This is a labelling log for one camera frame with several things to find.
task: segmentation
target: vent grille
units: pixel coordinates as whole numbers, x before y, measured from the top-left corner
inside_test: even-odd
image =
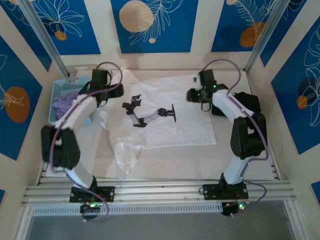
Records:
[[[106,207],[102,207],[99,214],[105,214]],[[131,204],[131,205],[110,205],[110,215],[129,214],[182,214],[182,213],[222,213],[221,203],[184,203],[184,204]],[[57,206],[57,207],[36,207],[32,216],[78,216],[80,206]]]

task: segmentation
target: white table surface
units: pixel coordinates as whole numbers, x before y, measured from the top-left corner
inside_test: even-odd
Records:
[[[164,78],[170,76],[196,75],[197,70],[133,70],[139,80]],[[78,76],[91,76],[90,70],[79,70]],[[214,76],[218,83],[232,86],[238,79],[233,70],[215,70]],[[241,81],[233,92],[250,93],[247,76],[243,71]],[[84,125],[77,133],[81,151],[80,161],[88,171],[96,177],[126,179],[219,179],[227,168],[232,151],[230,138],[232,124],[225,117],[211,116],[217,145],[180,146],[157,149],[142,149],[138,163],[129,175],[125,175],[117,166],[114,153],[109,144],[108,133],[101,127],[102,118],[94,116],[92,124]],[[47,177],[57,177],[50,169]],[[248,180],[274,180],[269,161],[252,162],[244,174]]]

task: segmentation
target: blue basket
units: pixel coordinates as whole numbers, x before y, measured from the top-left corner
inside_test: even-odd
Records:
[[[79,92],[84,85],[90,81],[90,77],[88,76],[79,76],[74,78],[69,78],[67,80],[57,80],[53,83],[52,88],[52,94],[51,94],[51,102],[50,102],[50,112],[49,112],[49,123],[52,125],[55,124],[55,122],[58,120],[55,109],[52,107],[52,104],[54,103],[54,100],[57,96],[62,95],[65,96],[66,94],[70,92]],[[92,119],[94,117],[94,113],[92,113],[83,124],[91,124]]]

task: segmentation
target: white towel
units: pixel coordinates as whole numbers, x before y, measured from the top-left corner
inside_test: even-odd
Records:
[[[119,76],[114,76],[113,84],[119,81]],[[123,71],[124,96],[109,99],[107,105],[99,109],[99,115],[105,120],[101,124],[109,132],[117,165],[127,175],[138,162],[141,148],[217,144],[211,113],[203,112],[199,103],[186,100],[187,91],[197,87],[193,77],[165,77],[139,82],[129,70]],[[134,109],[138,118],[149,116],[160,108],[171,110],[173,104],[176,122],[172,116],[167,116],[157,118],[144,128],[133,126],[122,103],[131,103],[131,97],[136,95],[141,95],[141,106]]]

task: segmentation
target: purple cloth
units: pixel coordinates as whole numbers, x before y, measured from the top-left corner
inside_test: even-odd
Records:
[[[54,98],[52,107],[58,120],[71,108],[73,101],[77,98],[78,92],[72,91],[65,96],[59,95]]]

